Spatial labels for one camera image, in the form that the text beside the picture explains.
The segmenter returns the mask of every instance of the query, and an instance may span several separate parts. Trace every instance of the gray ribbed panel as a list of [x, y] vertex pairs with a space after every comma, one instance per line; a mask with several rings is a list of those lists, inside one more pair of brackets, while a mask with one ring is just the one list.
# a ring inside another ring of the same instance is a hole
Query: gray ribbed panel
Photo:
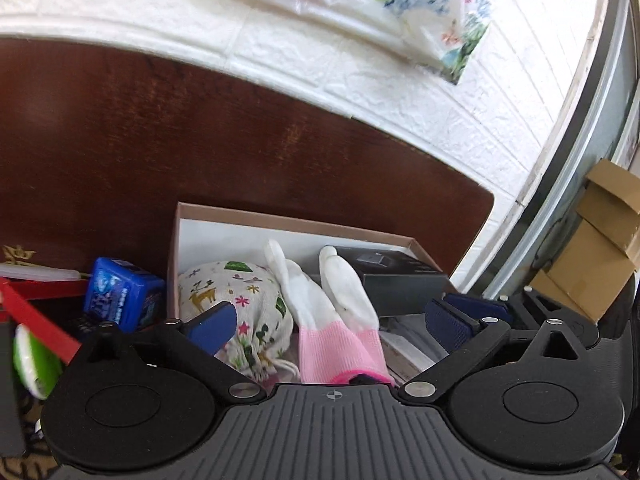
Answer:
[[203, 446], [151, 472], [52, 480], [608, 480], [604, 466], [536, 476], [478, 458], [433, 408], [397, 402], [386, 386], [281, 386], [258, 406], [231, 408]]

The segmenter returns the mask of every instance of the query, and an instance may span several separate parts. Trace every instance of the scratched wood surface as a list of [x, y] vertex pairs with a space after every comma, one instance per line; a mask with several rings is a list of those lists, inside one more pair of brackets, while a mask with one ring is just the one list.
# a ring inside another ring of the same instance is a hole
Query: scratched wood surface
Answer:
[[6, 260], [164, 276], [178, 200], [415, 237], [443, 270], [493, 205], [366, 124], [255, 84], [114, 48], [0, 40]]

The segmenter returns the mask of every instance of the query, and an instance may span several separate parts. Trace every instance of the white brick wall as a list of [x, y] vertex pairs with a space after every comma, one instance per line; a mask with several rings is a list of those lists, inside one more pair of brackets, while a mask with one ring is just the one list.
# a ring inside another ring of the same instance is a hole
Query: white brick wall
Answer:
[[254, 0], [0, 0], [0, 34], [78, 38], [176, 57], [275, 88], [407, 140], [495, 195], [452, 279], [516, 202], [568, 91], [596, 0], [500, 0], [452, 86], [336, 30]]

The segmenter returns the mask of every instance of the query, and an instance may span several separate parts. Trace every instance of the red flower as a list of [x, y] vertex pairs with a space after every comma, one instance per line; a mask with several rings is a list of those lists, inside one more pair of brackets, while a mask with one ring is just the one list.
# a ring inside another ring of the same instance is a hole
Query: red flower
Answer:
[[242, 296], [239, 296], [238, 298], [236, 298], [236, 305], [246, 307], [248, 304], [249, 304], [249, 300], [247, 298], [244, 298]]

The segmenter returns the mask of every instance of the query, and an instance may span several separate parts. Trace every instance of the crosshair logo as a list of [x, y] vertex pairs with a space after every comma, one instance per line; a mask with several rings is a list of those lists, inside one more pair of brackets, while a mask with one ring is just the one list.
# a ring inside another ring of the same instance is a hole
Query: crosshair logo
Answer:
[[331, 399], [333, 402], [342, 398], [342, 394], [338, 390], [331, 390], [328, 394], [326, 394], [326, 396], [327, 399]]

